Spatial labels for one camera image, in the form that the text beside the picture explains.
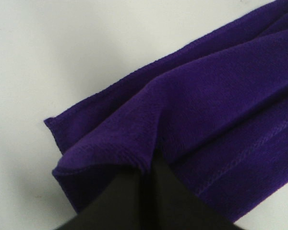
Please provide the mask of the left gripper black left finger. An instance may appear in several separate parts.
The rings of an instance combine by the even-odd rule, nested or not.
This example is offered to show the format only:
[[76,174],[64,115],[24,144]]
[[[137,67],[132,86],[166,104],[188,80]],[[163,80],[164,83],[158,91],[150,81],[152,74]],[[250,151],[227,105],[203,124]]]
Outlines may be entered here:
[[137,171],[119,173],[106,189],[59,230],[140,230]]

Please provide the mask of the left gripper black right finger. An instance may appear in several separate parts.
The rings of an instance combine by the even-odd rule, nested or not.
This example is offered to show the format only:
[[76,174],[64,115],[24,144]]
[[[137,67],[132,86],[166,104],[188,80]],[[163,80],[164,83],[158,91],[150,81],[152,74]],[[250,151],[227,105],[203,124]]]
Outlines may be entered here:
[[145,230],[238,230],[174,175],[161,151],[155,150],[151,170],[144,177]]

